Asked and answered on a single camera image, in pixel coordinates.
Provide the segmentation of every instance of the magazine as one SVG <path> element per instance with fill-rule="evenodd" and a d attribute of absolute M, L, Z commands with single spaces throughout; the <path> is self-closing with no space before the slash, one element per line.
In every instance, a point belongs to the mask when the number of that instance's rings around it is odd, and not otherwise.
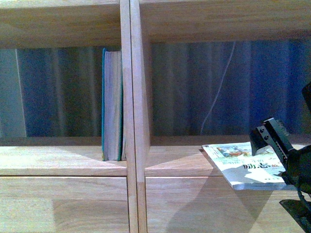
<path fill-rule="evenodd" d="M 203 145 L 202 148 L 235 190 L 295 190 L 282 179 L 285 168 L 272 148 L 256 156 L 252 156 L 250 142 Z"/>

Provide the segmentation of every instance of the light wood surface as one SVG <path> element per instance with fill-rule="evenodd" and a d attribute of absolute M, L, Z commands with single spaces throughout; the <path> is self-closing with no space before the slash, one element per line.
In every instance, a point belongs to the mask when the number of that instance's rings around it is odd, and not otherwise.
<path fill-rule="evenodd" d="M 304 38 L 308 0 L 140 0 L 152 42 Z"/>
<path fill-rule="evenodd" d="M 132 48 L 130 1 L 120 0 L 121 11 L 121 41 L 122 41 L 122 71 L 123 71 L 123 114 L 124 131 L 126 135 L 127 154 L 127 192 L 129 204 L 129 220 L 131 233 L 138 233 L 138 203 L 135 161 L 135 134 L 133 115 L 133 80 L 132 80 Z"/>
<path fill-rule="evenodd" d="M 290 135 L 292 144 L 311 145 L 309 134 Z M 205 144 L 249 142 L 247 135 L 153 137 L 145 176 L 222 176 L 202 150 Z"/>
<path fill-rule="evenodd" d="M 128 233 L 126 178 L 0 177 L 0 232 Z"/>
<path fill-rule="evenodd" d="M 102 147 L 97 142 L 98 138 L 2 139 L 0 175 L 126 176 L 126 161 L 103 162 Z"/>
<path fill-rule="evenodd" d="M 149 233 L 303 233 L 279 204 L 295 191 L 234 191 L 222 177 L 147 177 Z"/>
<path fill-rule="evenodd" d="M 147 232 L 145 174 L 147 153 L 152 134 L 150 42 L 146 25 L 140 18 L 138 0 L 130 0 L 134 130 L 136 151 L 136 174 L 138 191 L 138 225 L 139 233 Z"/>
<path fill-rule="evenodd" d="M 118 4 L 118 0 L 1 0 L 0 8 L 70 7 Z"/>
<path fill-rule="evenodd" d="M 121 44 L 120 1 L 1 1 L 0 48 Z"/>

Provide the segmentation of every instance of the curtain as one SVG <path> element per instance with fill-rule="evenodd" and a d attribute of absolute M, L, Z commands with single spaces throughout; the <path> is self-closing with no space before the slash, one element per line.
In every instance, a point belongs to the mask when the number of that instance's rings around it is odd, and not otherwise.
<path fill-rule="evenodd" d="M 0 136 L 100 136 L 101 59 L 102 47 L 0 50 Z"/>
<path fill-rule="evenodd" d="M 310 130 L 309 40 L 154 44 L 155 135 Z M 102 47 L 0 50 L 0 136 L 100 136 Z"/>
<path fill-rule="evenodd" d="M 301 89 L 311 81 L 310 41 L 236 42 L 221 85 L 232 48 L 233 42 L 152 46 L 155 135 L 248 134 L 269 117 L 290 133 L 309 130 Z"/>

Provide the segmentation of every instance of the white cable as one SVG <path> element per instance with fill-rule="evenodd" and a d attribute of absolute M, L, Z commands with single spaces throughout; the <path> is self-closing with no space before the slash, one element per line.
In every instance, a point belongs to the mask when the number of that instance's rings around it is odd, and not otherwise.
<path fill-rule="evenodd" d="M 221 79 L 221 81 L 220 81 L 220 85 L 219 85 L 217 94 L 216 94 L 216 96 L 215 96 L 215 98 L 214 98 L 214 101 L 213 101 L 213 103 L 212 103 L 212 105 L 211 105 L 209 111 L 208 111 L 208 114 L 206 115 L 206 117 L 204 118 L 204 121 L 202 122 L 201 130 L 200 130 L 200 135 L 203 134 L 203 129 L 204 129 L 204 125 L 205 125 L 205 123 L 206 123 L 206 120 L 208 119 L 209 115 L 211 114 L 211 112 L 212 112 L 212 110 L 213 110 L 213 108 L 214 108 L 214 105 L 215 105 L 215 103 L 216 103 L 216 100 L 217 100 L 217 98 L 218 98 L 218 96 L 219 96 L 220 90 L 221 90 L 221 88 L 222 88 L 222 86 L 223 86 L 223 81 L 224 81 L 224 79 L 225 79 L 225 75 L 226 75 L 226 73 L 227 73 L 227 69 L 228 69 L 229 64 L 230 64 L 230 62 L 231 62 L 232 55 L 233 55 L 233 52 L 234 52 L 234 48 L 235 48 L 235 41 L 233 42 L 231 54 L 230 54 L 230 57 L 229 57 L 229 59 L 228 59 L 227 65 L 225 66 L 225 70 L 224 70 L 222 79 Z"/>

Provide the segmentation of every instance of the shelf board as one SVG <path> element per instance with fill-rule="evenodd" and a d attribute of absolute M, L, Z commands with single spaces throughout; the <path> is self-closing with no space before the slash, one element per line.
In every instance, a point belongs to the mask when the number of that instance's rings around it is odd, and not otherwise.
<path fill-rule="evenodd" d="M 126 161 L 102 161 L 100 137 L 0 140 L 0 176 L 126 175 Z"/>
<path fill-rule="evenodd" d="M 290 135 L 289 139 L 293 144 L 311 144 L 308 134 Z M 247 135 L 154 137 L 146 160 L 145 176 L 222 176 L 208 161 L 201 146 L 247 141 Z"/>
<path fill-rule="evenodd" d="M 119 0 L 0 2 L 0 48 L 120 44 Z"/>
<path fill-rule="evenodd" d="M 140 0 L 151 42 L 276 40 L 311 35 L 306 0 Z"/>

